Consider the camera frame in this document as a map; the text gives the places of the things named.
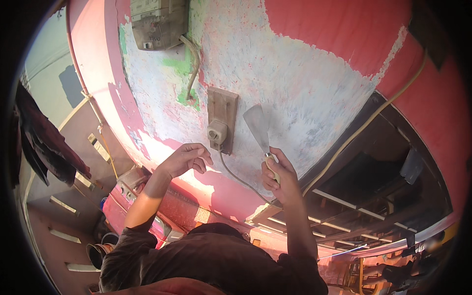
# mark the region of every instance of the yellow cable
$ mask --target yellow cable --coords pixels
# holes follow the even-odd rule
[[[118,179],[117,170],[115,169],[115,164],[113,164],[113,158],[111,157],[110,150],[108,149],[107,141],[105,140],[105,137],[103,137],[101,130],[99,133],[100,133],[101,138],[103,139],[103,143],[105,144],[105,147],[107,148],[107,153],[110,156],[110,162],[111,162],[111,166],[113,167],[113,172],[115,172],[115,177]]]
[[[267,201],[266,198],[264,198],[255,188],[253,188],[249,183],[243,181],[242,179],[240,179],[239,177],[237,177],[236,175],[233,174],[233,172],[231,172],[229,170],[229,168],[226,166],[224,160],[223,160],[223,154],[221,153],[221,146],[218,147],[218,150],[219,150],[219,158],[221,159],[221,163],[223,164],[223,167],[226,169],[226,171],[228,171],[229,174],[231,174],[232,177],[236,178],[240,183],[242,183],[243,185],[247,186],[248,188],[252,189],[264,202],[266,202],[267,204],[271,205],[271,206],[274,206],[280,210],[283,210],[283,208],[281,207],[278,207],[277,205],[274,205],[272,204],[271,202]]]
[[[384,102],[370,117],[369,119],[356,131],[354,132],[336,151],[336,153],[333,155],[333,157],[329,160],[327,163],[326,167],[313,179],[310,184],[306,187],[306,189],[303,191],[303,196],[306,195],[306,193],[311,189],[311,187],[326,173],[326,171],[331,167],[331,164],[333,164],[334,160],[338,157],[338,155],[343,151],[343,149],[346,148],[346,146],[354,139],[356,136],[359,135],[374,119],[375,117],[380,114],[387,106],[389,106],[394,100],[396,100],[415,80],[416,78],[420,75],[421,71],[423,71],[424,65],[426,64],[426,59],[428,57],[428,51],[424,51],[424,57],[423,57],[423,62],[416,72],[416,74],[408,81],[408,83],[403,86],[402,89],[400,89],[399,92],[397,92],[391,99],[387,100]]]

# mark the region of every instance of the electric meter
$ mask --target electric meter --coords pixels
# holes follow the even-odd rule
[[[189,0],[131,0],[131,25],[138,49],[162,51],[188,32]]]

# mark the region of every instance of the person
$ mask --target person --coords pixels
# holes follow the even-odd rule
[[[444,240],[445,236],[445,231],[441,231],[433,236],[430,236],[423,242],[417,243],[414,247],[404,249],[399,255],[395,255],[395,253],[393,253],[391,257],[386,257],[385,260],[386,262],[388,262],[387,264],[392,265],[393,263],[400,260],[400,258],[402,257],[408,257],[411,255],[413,258],[415,253],[421,253],[425,250],[428,253],[432,253],[434,250],[441,246],[441,243]]]
[[[379,264],[368,267],[363,271],[364,276],[373,276],[380,274],[376,278],[363,280],[364,285],[375,285],[382,282],[392,283],[395,287],[406,290],[417,286],[420,280],[428,277],[439,266],[438,261],[431,256],[431,252],[436,250],[444,239],[444,231],[429,237],[415,247],[413,261],[409,261],[404,266],[393,266],[388,264]]]
[[[278,163],[262,163],[264,188],[282,203],[287,223],[287,249],[274,261],[223,223],[200,225],[185,237],[155,249],[148,231],[171,180],[189,169],[203,174],[204,160],[212,165],[200,143],[179,147],[160,164],[130,207],[115,250],[101,268],[101,292],[117,294],[328,294],[317,267],[318,249],[295,169],[280,149],[270,148]]]

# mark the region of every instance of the dark t-shirt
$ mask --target dark t-shirt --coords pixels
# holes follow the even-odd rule
[[[102,292],[194,278],[228,295],[328,294],[316,260],[281,254],[275,262],[263,249],[235,236],[192,233],[155,249],[156,237],[125,228],[103,260]]]

